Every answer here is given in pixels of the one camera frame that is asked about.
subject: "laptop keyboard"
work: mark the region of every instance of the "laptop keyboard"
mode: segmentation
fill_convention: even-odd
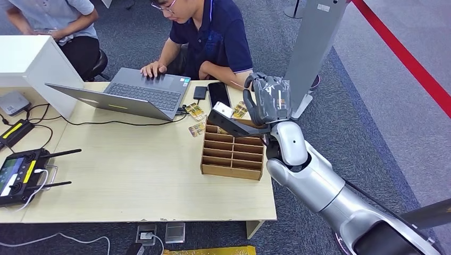
[[[110,83],[110,88],[105,93],[121,97],[150,101],[160,110],[173,111],[178,107],[181,93],[159,89],[144,88],[121,83]]]

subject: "white box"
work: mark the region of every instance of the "white box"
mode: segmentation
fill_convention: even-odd
[[[76,99],[45,82],[83,88],[83,80],[51,36],[0,36],[0,87],[33,87],[69,118]]]

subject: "navy polo shirt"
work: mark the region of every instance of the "navy polo shirt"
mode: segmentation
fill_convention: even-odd
[[[176,44],[189,44],[184,75],[193,80],[199,79],[204,61],[234,73],[252,69],[243,17],[232,0],[205,0],[199,31],[191,18],[184,24],[172,22],[169,37]]]

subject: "blue carpet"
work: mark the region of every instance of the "blue carpet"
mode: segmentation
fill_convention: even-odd
[[[156,59],[166,40],[170,22],[148,1],[137,1],[130,11],[124,7],[131,1],[113,1],[109,10],[93,1],[101,15],[96,29],[101,47],[110,62],[106,69],[113,76],[120,67],[139,68]],[[290,58],[300,21],[283,14],[286,3],[273,0],[237,1],[246,17],[246,31],[254,61],[254,70],[283,75]],[[0,19],[0,34],[15,33]],[[314,92],[314,100],[299,120],[305,139],[332,162],[335,171],[387,207],[402,213],[415,208],[417,202],[396,162],[383,141],[368,128],[371,117],[353,93],[346,80],[346,70],[335,51],[324,61],[320,71],[322,83]],[[258,254],[333,254],[340,251],[332,239],[331,229],[318,215],[310,213],[286,189],[273,184],[278,214],[275,222],[266,222],[252,240],[247,240],[243,222],[187,223],[184,244],[170,244],[170,250],[200,249],[238,245],[254,245]],[[164,223],[158,223],[157,234],[164,236]],[[135,239],[137,223],[92,224],[2,224],[0,241],[19,243],[63,232],[82,240],[106,235],[111,240],[111,255],[122,255]],[[147,249],[159,254],[160,246]],[[106,242],[85,245],[56,237],[20,248],[0,247],[0,254],[106,254]]]

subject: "office chair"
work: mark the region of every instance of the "office chair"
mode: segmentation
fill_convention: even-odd
[[[93,70],[91,71],[91,74],[87,81],[94,81],[94,78],[98,75],[102,76],[105,80],[109,80],[110,77],[106,74],[102,74],[102,72],[105,70],[106,65],[108,64],[108,57],[106,56],[105,52],[103,50],[100,50],[99,52],[99,58],[96,62],[96,64],[93,67]]]

